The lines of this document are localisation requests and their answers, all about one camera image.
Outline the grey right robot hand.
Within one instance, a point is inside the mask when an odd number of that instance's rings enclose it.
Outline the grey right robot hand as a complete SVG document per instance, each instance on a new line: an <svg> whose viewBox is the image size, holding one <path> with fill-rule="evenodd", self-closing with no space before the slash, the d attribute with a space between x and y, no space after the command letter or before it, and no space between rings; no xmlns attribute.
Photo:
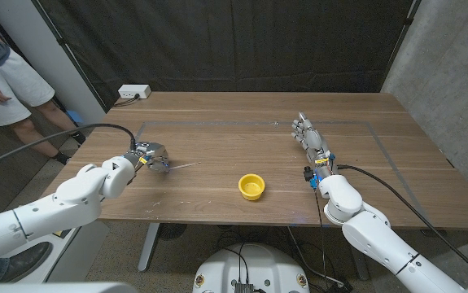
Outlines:
<svg viewBox="0 0 468 293"><path fill-rule="evenodd" d="M311 121L303 112L299 112L299 118L294 120L291 127L291 136L303 147L309 163L329 159L331 156L327 140L314 128Z"/></svg>

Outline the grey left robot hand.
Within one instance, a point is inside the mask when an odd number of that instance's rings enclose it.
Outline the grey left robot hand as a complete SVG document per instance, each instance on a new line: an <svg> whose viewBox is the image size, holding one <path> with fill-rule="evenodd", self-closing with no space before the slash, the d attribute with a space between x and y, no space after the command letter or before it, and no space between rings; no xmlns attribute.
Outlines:
<svg viewBox="0 0 468 293"><path fill-rule="evenodd" d="M147 166L160 173L169 172L168 152L164 145L157 142L137 142L135 147L135 154L138 156L136 171Z"/></svg>

